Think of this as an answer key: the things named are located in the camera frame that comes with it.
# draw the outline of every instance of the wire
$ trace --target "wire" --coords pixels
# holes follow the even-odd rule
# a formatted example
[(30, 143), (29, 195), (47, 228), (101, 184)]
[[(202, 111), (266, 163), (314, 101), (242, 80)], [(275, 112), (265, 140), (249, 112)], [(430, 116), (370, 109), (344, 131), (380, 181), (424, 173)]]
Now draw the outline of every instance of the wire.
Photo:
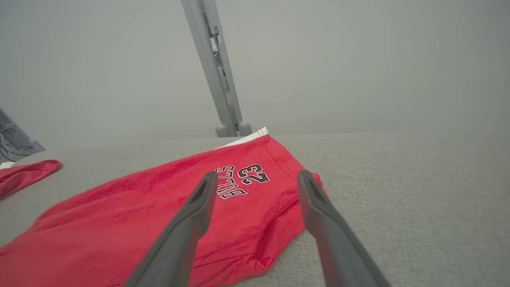
[(15, 146), (13, 143), (6, 143), (5, 145), (13, 148), (33, 148), (33, 146)]
[(0, 158), (2, 158), (2, 157), (7, 158), (7, 156), (5, 156), (5, 154), (4, 154), (4, 151), (2, 149), (0, 149)]
[(9, 158), (12, 160), (12, 158), (10, 157), (11, 154), (15, 154), (15, 155), (20, 155), (20, 156), (29, 156), (30, 154), (17, 154), (15, 152), (11, 152), (11, 150), (9, 149), (6, 149), (5, 147), (0, 147), (1, 149), (3, 149), (4, 151), (8, 152), (9, 153)]
[(11, 157), (11, 154), (15, 154), (15, 155), (19, 155), (19, 156), (29, 156), (29, 154), (18, 154), (18, 153), (11, 152), (11, 150), (4, 143), (4, 135), (2, 133), (0, 133), (0, 148), (8, 153), (8, 156), (6, 156), (6, 155), (4, 155), (4, 156), (9, 158), (11, 161), (14, 161)]
[(7, 158), (9, 158), (9, 159), (12, 161), (12, 157), (11, 157), (11, 150), (4, 148), (4, 146), (6, 146), (6, 145), (5, 145), (5, 143), (4, 143), (4, 135), (3, 135), (2, 133), (0, 133), (0, 144), (1, 144), (1, 145), (0, 145), (0, 148), (2, 148), (3, 150), (5, 150), (6, 152), (8, 152), (8, 153), (9, 153), (9, 155), (7, 156)]

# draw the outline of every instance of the gray wall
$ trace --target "gray wall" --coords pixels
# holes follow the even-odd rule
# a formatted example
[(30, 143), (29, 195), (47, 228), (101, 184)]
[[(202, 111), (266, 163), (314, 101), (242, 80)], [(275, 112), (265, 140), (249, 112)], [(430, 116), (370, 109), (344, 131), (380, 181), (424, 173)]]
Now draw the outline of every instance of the gray wall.
[(0, 0), (0, 106), (46, 149), (219, 123), (177, 0)]
[(217, 0), (243, 119), (272, 134), (509, 131), (508, 0)]

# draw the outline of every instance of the gray upholstery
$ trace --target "gray upholstery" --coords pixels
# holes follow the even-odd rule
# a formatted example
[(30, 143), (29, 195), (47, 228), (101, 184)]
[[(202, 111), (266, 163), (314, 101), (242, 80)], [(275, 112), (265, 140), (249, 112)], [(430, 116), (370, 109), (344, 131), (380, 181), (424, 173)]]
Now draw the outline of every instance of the gray upholstery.
[[(324, 188), (393, 286), (510, 282), (510, 138), (504, 135), (276, 136)], [(234, 138), (43, 152), (53, 175), (0, 202), (0, 245), (53, 204), (120, 176), (207, 151)], [(236, 286), (321, 286), (313, 237), (303, 232), (274, 267)]]

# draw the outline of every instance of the red fabric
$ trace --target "red fabric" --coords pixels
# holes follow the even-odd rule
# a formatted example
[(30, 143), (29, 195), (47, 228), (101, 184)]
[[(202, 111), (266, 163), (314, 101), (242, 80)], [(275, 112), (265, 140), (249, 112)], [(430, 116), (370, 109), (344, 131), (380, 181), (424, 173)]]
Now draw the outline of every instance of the red fabric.
[(282, 145), (264, 136), (105, 183), (53, 206), (0, 248), (2, 285), (121, 286), (212, 170), (221, 193), (198, 242), (189, 286), (262, 274), (304, 229), (300, 169)]
[(0, 170), (0, 200), (54, 173), (61, 165), (58, 160), (44, 160)]

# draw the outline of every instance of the gray fabric surface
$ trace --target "gray fabric surface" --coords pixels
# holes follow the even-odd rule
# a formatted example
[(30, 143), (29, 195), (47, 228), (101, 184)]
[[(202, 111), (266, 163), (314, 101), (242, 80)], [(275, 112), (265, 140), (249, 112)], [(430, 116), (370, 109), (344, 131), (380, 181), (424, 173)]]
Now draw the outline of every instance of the gray fabric surface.
[[(331, 201), (393, 286), (508, 286), (510, 138), (503, 135), (277, 136), (317, 172)], [(0, 245), (55, 203), (118, 177), (233, 141), (193, 139), (43, 152), (61, 170), (0, 202)], [(322, 286), (303, 232), (262, 276), (235, 286)]]

